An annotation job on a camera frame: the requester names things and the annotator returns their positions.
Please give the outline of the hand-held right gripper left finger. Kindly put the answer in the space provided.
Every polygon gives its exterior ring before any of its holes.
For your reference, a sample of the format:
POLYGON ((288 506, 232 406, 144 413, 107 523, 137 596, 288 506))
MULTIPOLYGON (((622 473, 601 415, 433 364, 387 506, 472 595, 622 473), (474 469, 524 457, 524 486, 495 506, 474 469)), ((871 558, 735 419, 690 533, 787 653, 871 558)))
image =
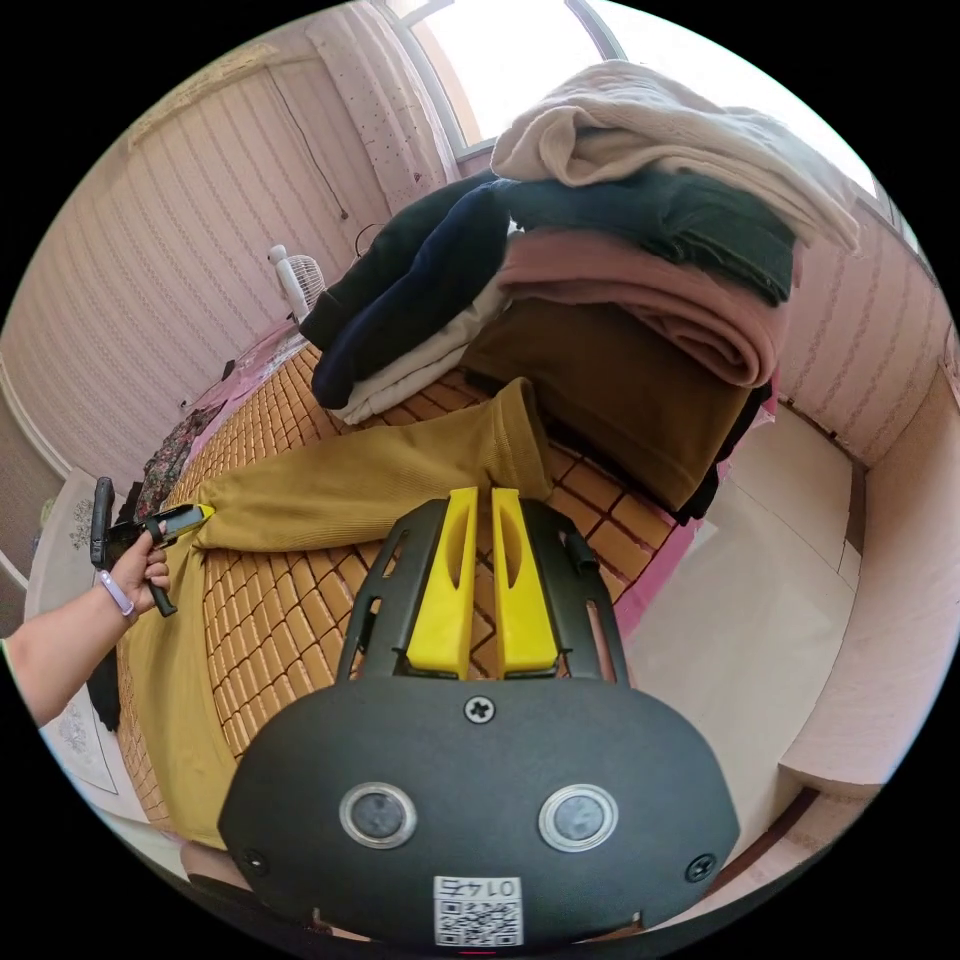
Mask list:
POLYGON ((443 514, 433 558, 406 650, 418 673, 465 680, 473 635, 479 491, 454 489, 443 514))

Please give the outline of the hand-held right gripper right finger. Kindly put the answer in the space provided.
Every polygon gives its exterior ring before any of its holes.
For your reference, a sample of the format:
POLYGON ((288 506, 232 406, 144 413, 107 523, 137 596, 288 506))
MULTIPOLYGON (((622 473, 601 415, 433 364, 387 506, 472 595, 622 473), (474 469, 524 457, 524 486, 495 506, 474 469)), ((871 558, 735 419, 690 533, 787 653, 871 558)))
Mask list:
POLYGON ((500 674, 552 675, 560 653, 519 492, 495 488, 491 504, 500 674))

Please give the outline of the person's left hand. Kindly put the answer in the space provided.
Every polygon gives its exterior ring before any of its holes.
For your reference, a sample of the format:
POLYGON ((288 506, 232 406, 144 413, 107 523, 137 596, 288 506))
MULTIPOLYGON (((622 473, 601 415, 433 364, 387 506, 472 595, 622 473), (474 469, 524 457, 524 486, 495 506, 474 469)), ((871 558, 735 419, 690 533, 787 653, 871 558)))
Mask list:
POLYGON ((120 556, 109 571, 100 571, 97 582, 106 590, 114 606, 133 621, 157 605, 153 594, 170 588, 166 551, 144 532, 120 556))

